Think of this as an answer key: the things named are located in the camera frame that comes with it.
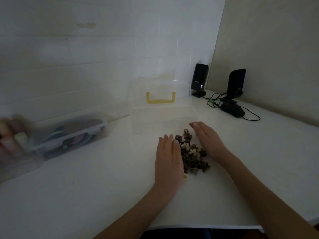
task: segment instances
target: yellow handle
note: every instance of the yellow handle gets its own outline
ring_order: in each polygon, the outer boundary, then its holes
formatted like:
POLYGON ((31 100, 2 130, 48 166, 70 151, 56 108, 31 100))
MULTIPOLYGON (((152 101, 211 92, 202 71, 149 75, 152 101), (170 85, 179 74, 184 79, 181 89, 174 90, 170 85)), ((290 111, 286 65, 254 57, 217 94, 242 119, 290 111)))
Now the yellow handle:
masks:
POLYGON ((146 102, 148 104, 163 104, 163 103, 173 103, 175 101, 176 92, 172 92, 172 99, 171 100, 150 100, 150 92, 146 92, 146 102))

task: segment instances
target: black speaker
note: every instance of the black speaker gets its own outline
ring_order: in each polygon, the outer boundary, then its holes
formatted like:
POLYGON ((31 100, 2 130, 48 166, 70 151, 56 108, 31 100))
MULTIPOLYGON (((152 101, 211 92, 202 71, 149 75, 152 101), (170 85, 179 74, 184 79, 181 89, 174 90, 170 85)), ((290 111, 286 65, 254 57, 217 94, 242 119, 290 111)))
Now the black speaker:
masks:
POLYGON ((205 82, 208 75, 208 65, 196 64, 191 84, 191 89, 196 90, 192 96, 202 97, 206 95, 204 91, 205 82))
POLYGON ((227 95, 223 97, 226 100, 232 100, 240 97, 244 92, 242 91, 244 85, 246 69, 237 69, 230 73, 227 87, 227 95))

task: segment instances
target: wall stain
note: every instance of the wall stain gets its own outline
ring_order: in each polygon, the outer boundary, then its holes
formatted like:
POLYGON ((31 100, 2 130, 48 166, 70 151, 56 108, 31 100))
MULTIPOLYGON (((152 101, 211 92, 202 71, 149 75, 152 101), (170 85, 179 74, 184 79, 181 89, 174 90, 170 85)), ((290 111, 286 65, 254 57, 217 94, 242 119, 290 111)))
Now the wall stain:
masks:
POLYGON ((96 27, 96 24, 95 23, 77 24, 77 27, 93 29, 96 27))

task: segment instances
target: transparent plastic container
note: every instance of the transparent plastic container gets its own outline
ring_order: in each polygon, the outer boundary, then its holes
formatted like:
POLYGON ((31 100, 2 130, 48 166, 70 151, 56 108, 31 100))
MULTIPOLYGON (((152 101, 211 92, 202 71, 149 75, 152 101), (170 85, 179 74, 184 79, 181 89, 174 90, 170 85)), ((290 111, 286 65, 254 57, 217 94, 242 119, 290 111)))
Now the transparent plastic container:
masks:
POLYGON ((189 82, 139 78, 129 86, 134 135, 179 134, 198 119, 189 82))
POLYGON ((22 152, 2 158, 0 183, 40 168, 43 160, 35 152, 22 152))
POLYGON ((45 160, 52 159, 106 137, 106 126, 96 112, 37 127, 31 131, 31 148, 45 160))

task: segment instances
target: forearm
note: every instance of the forearm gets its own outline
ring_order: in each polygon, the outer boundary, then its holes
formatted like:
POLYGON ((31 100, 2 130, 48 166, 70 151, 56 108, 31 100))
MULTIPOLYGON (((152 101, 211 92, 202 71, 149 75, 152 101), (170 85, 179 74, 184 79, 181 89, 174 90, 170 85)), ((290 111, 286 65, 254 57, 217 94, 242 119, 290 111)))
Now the forearm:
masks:
POLYGON ((319 238, 319 233, 229 151, 221 160, 269 238, 319 238))
POLYGON ((155 189, 151 189, 132 209, 116 220, 94 239, 140 238, 162 209, 169 203, 155 189))

